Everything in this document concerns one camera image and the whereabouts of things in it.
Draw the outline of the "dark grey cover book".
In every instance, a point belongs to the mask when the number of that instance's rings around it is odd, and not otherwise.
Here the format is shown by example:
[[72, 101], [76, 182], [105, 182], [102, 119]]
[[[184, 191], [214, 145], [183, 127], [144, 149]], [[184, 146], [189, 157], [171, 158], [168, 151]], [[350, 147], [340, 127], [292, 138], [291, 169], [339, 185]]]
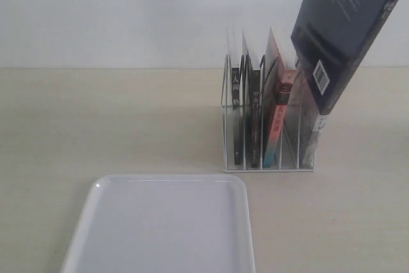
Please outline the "dark grey cover book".
[[245, 33], [242, 32], [242, 55], [244, 56], [244, 120], [246, 168], [259, 168], [260, 159], [260, 75], [258, 57], [249, 47]]

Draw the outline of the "blue moon cover book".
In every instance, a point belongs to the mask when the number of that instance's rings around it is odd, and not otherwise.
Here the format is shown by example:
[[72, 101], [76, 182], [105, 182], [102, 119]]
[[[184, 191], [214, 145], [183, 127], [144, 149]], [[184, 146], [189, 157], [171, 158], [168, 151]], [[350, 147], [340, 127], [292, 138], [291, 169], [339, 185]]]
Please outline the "blue moon cover book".
[[320, 114], [333, 110], [398, 0], [303, 0], [291, 41]]

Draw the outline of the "black and white spine book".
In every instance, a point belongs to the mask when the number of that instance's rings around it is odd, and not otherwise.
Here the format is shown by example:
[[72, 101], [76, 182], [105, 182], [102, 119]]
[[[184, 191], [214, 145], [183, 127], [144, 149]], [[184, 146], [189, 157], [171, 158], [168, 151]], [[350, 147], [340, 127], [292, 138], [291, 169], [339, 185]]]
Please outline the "black and white spine book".
[[234, 165], [241, 166], [243, 160], [242, 129], [240, 115], [240, 84], [241, 67], [237, 56], [235, 32], [232, 27], [228, 29], [228, 68], [229, 68], [229, 94], [231, 101], [232, 132], [233, 132], [233, 157]]

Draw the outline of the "red and teal spine book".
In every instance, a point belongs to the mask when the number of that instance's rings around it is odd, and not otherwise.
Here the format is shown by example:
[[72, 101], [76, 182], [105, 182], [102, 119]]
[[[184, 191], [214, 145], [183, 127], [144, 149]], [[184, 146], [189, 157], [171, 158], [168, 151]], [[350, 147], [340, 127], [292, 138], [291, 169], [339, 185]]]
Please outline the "red and teal spine book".
[[263, 167], [271, 169], [279, 149], [287, 104], [297, 68], [295, 51], [287, 38], [269, 30], [263, 76]]

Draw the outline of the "pale grey illustrated book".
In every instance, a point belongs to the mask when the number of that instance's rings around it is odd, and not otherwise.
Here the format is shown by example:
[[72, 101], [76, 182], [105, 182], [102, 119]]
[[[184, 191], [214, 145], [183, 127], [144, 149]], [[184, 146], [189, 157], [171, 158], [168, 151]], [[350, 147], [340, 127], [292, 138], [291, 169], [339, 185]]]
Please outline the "pale grey illustrated book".
[[300, 64], [284, 119], [286, 137], [298, 169], [313, 169], [316, 149], [327, 117], [319, 113]]

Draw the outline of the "white plastic tray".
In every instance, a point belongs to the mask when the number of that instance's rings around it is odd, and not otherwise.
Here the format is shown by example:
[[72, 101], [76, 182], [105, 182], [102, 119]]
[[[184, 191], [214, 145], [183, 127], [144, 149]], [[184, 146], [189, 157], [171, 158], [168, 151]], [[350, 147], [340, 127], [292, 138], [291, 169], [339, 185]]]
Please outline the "white plastic tray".
[[107, 175], [62, 272], [254, 272], [247, 189], [228, 174]]

